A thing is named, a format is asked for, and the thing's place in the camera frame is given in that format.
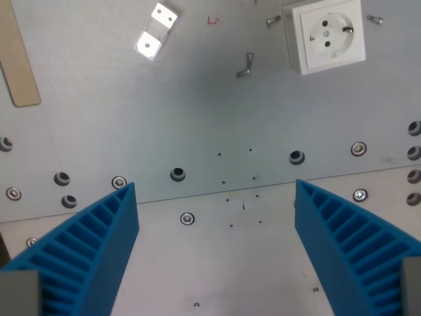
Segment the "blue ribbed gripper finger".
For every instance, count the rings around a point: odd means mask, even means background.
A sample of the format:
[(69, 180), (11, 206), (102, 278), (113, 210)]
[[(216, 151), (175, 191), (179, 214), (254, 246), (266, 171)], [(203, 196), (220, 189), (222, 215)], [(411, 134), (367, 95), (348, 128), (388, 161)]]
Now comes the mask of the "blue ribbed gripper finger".
[(1, 269), (1, 314), (110, 315), (138, 232), (135, 186), (129, 184)]
[(296, 181), (295, 229), (335, 315), (402, 315), (401, 262), (420, 241), (318, 186)]

